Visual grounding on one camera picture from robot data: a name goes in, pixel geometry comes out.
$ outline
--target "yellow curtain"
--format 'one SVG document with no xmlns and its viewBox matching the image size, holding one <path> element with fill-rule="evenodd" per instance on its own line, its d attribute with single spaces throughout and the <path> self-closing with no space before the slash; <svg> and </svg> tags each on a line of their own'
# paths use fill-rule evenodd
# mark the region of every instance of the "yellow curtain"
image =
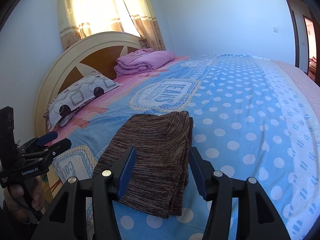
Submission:
<svg viewBox="0 0 320 240">
<path fill-rule="evenodd" d="M 115 0 L 58 0 L 64 50 L 95 33 L 123 31 Z"/>
<path fill-rule="evenodd" d="M 141 35 L 141 44 L 144 48 L 165 50 L 162 35 L 159 29 L 150 0 L 124 0 L 131 19 Z"/>
</svg>

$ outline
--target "pink blanket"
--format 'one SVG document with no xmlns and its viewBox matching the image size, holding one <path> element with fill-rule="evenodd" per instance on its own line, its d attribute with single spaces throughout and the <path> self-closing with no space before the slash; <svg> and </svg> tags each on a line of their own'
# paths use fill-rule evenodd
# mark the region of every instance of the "pink blanket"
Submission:
<svg viewBox="0 0 320 240">
<path fill-rule="evenodd" d="M 117 76 L 151 72 L 173 59 L 174 53 L 171 51 L 153 52 L 153 49 L 140 49 L 118 58 L 118 65 L 114 69 Z"/>
</svg>

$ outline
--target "brown knitted garment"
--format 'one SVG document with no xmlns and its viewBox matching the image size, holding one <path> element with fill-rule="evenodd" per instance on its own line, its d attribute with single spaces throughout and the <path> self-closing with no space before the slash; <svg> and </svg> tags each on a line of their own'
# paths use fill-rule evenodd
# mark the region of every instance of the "brown knitted garment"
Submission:
<svg viewBox="0 0 320 240">
<path fill-rule="evenodd" d="M 180 216 L 183 191 L 188 185 L 192 128 L 193 119 L 187 111 L 161 116 L 135 114 L 117 131 L 92 177 L 110 169 L 133 146 L 137 160 L 120 202 L 161 218 Z"/>
</svg>

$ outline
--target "black circle on pillow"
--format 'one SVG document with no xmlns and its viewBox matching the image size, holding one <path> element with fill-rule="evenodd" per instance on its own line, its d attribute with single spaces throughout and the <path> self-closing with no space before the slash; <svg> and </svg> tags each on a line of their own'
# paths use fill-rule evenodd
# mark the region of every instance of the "black circle on pillow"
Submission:
<svg viewBox="0 0 320 240">
<path fill-rule="evenodd" d="M 93 94 L 97 98 L 97 97 L 102 96 L 104 94 L 104 90 L 101 87 L 96 87 L 93 91 Z"/>
<path fill-rule="evenodd" d="M 71 108 L 68 105 L 62 105 L 59 109 L 60 116 L 65 117 L 71 113 Z"/>
</svg>

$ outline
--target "bed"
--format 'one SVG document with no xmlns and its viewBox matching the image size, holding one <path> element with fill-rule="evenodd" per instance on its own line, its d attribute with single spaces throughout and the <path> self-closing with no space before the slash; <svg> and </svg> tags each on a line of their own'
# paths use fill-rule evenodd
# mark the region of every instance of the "bed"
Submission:
<svg viewBox="0 0 320 240">
<path fill-rule="evenodd" d="M 116 78 L 116 59 L 140 48 L 139 38 L 127 33 L 95 34 L 65 51 L 46 75 L 35 107 L 37 136 L 47 132 L 42 115 L 50 100 L 92 69 L 122 84 L 55 128 L 57 140 L 69 138 L 72 149 L 50 167 L 52 194 L 71 176 L 91 177 L 133 114 L 186 110 L 194 119 L 192 145 L 201 156 L 229 177 L 257 178 L 291 239 L 303 239 L 320 214 L 320 88 L 292 65 L 249 55 L 176 57 L 156 71 Z M 174 89 L 174 96 L 166 89 Z M 182 216 L 163 220 L 120 203 L 114 208 L 122 239 L 196 240 L 211 203 L 198 194 L 189 169 Z M 235 239 L 236 225 L 234 201 L 229 239 Z"/>
</svg>

